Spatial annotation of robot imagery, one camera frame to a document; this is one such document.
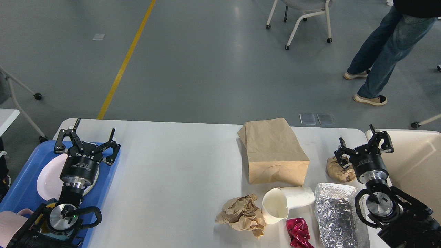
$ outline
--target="black shirt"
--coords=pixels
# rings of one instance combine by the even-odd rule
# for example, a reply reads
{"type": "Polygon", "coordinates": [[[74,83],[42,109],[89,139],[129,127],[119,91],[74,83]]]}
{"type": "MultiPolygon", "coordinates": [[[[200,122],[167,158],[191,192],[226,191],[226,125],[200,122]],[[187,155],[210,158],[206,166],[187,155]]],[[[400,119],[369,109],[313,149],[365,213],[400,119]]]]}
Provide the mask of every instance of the black shirt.
{"type": "Polygon", "coordinates": [[[405,15],[421,18],[441,16],[441,0],[393,0],[393,4],[405,15]]]}

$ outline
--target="crumpled brown paper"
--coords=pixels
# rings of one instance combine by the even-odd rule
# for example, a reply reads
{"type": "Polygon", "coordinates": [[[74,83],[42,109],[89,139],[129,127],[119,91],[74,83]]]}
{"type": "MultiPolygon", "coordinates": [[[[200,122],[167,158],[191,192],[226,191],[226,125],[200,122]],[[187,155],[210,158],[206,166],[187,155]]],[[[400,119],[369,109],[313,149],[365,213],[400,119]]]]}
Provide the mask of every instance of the crumpled brown paper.
{"type": "Polygon", "coordinates": [[[245,122],[237,134],[247,149],[251,184],[303,186],[309,158],[284,118],[245,122]]]}
{"type": "Polygon", "coordinates": [[[336,159],[336,157],[328,158],[328,162],[326,164],[326,170],[328,175],[337,181],[340,182],[350,182],[355,179],[354,167],[350,165],[347,169],[343,169],[336,159]]]}
{"type": "Polygon", "coordinates": [[[236,231],[251,231],[255,237],[263,235],[266,223],[262,211],[254,205],[255,200],[257,196],[251,194],[227,201],[216,216],[216,223],[229,224],[236,231]]]}

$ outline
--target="aluminum foil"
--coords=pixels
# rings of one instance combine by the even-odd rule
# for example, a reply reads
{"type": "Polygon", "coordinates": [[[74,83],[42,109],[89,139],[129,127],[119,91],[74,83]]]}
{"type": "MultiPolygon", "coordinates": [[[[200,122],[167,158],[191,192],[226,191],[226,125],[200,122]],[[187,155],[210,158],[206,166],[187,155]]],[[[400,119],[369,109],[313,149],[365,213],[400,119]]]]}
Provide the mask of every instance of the aluminum foil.
{"type": "Polygon", "coordinates": [[[369,248],[367,227],[355,212],[357,191],[350,185],[317,184],[315,216],[325,248],[369,248]]]}

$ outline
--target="person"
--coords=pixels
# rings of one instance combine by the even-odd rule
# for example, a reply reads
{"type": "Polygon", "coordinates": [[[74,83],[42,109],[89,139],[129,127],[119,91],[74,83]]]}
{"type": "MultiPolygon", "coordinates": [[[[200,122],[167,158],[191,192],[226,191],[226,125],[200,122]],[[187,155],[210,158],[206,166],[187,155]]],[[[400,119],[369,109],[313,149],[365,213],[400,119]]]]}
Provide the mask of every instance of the person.
{"type": "Polygon", "coordinates": [[[357,102],[374,106],[387,103],[380,92],[396,63],[409,54],[441,16],[441,0],[393,0],[393,3],[343,74],[345,79],[366,78],[353,96],[357,102]]]}
{"type": "MultiPolygon", "coordinates": [[[[0,152],[4,151],[3,140],[0,137],[0,152]]],[[[0,157],[0,202],[6,195],[11,186],[11,178],[8,176],[9,170],[6,167],[4,156],[0,157]]]]}

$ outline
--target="yellow floor line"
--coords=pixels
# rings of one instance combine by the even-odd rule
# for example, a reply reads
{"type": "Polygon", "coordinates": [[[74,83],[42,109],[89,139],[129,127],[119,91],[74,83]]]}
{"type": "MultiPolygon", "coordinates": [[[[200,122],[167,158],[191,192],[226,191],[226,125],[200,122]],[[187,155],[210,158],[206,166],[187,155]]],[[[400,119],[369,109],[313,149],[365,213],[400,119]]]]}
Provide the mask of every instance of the yellow floor line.
{"type": "Polygon", "coordinates": [[[103,106],[101,107],[101,110],[98,114],[97,119],[99,119],[99,120],[102,120],[104,118],[104,115],[106,114],[107,108],[109,107],[110,102],[112,101],[113,95],[115,94],[115,91],[118,88],[118,85],[120,84],[121,78],[123,77],[124,71],[126,70],[126,67],[130,61],[130,58],[132,57],[133,51],[135,50],[136,44],[138,43],[138,40],[139,40],[139,37],[141,36],[141,33],[144,30],[144,26],[146,25],[146,22],[149,19],[150,13],[152,12],[152,9],[153,9],[153,6],[155,5],[155,2],[156,2],[156,0],[152,0],[152,2],[150,3],[149,9],[147,10],[147,13],[141,22],[141,25],[139,25],[138,31],[136,32],[136,35],[135,35],[135,38],[133,39],[132,44],[130,45],[129,51],[127,52],[127,55],[124,58],[123,64],[121,65],[120,70],[118,71],[118,74],[116,75],[116,78],[113,81],[112,87],[110,88],[110,91],[107,94],[106,100],[104,101],[103,106]]]}

